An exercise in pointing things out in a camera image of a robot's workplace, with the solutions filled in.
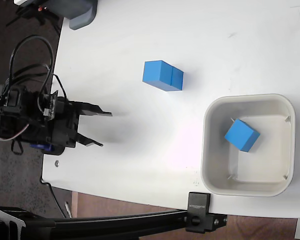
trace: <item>plastic tray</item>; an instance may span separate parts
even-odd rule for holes
[[[225,139],[240,119],[260,133],[249,152]],[[294,173],[296,114],[280,94],[227,96],[204,116],[201,178],[214,194],[272,197],[283,192]]]

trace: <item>wooden floor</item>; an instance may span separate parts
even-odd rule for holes
[[[103,197],[74,193],[72,213],[74,217],[103,217],[160,212],[168,208],[118,201]],[[214,232],[197,234],[184,229],[142,237],[142,240],[293,240],[297,220],[289,218],[265,218],[228,216],[226,227]]]

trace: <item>white table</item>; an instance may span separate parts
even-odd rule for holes
[[[296,112],[293,180],[275,197],[212,195],[210,212],[300,218],[300,0],[99,0],[94,21],[64,20],[54,72],[73,101],[113,117],[82,116],[98,142],[44,156],[53,186],[187,209],[201,180],[203,119],[222,96],[278,93]],[[142,82],[145,61],[185,72],[183,90]],[[52,91],[59,89],[54,82]]]

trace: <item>blue component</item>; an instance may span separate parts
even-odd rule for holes
[[[236,119],[224,137],[240,151],[249,152],[259,136],[259,132],[244,121]]]
[[[162,60],[144,63],[142,81],[161,90],[181,91],[183,77],[183,71]]]
[[[52,152],[54,150],[51,144],[30,144],[30,147],[34,149],[41,149],[47,152]]]

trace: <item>floor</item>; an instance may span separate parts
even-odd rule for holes
[[[24,37],[33,34],[41,35],[50,41],[54,52],[58,47],[59,36],[49,22],[40,26],[35,19],[20,19],[6,27],[6,23],[15,17],[16,10],[17,6],[13,4],[13,0],[0,0],[0,84],[7,79],[9,59],[13,48]],[[19,56],[16,60],[16,69],[48,60],[45,46],[40,42],[33,42],[31,45],[25,46]],[[29,87],[38,88],[35,84]],[[16,156],[11,153],[9,142],[0,142],[0,206],[20,207],[44,217],[61,217],[48,187],[39,184],[42,160],[43,155],[35,149],[24,146],[23,156]],[[71,202],[70,191],[55,188],[55,193],[60,203]],[[122,202],[81,193],[78,194],[75,201],[78,217],[130,215],[164,210],[161,207]],[[296,219],[229,216],[227,227],[204,235],[188,233],[181,229],[143,237],[143,239],[292,240],[296,224]]]
[[[6,27],[16,16],[17,8],[13,0],[0,0],[0,84],[8,77],[10,55],[23,38],[41,35],[50,41],[54,52],[58,47],[59,36],[49,22],[40,26],[36,19],[20,19]],[[25,45],[18,56],[16,69],[33,63],[48,63],[46,46],[39,41]],[[34,83],[29,87],[39,89],[40,86]],[[43,154],[25,144],[23,147],[24,154],[17,156],[11,153],[10,142],[0,142],[0,206],[19,207],[43,217],[62,217],[49,188],[39,183]],[[64,201],[71,202],[70,191],[55,189],[55,194],[61,205]]]

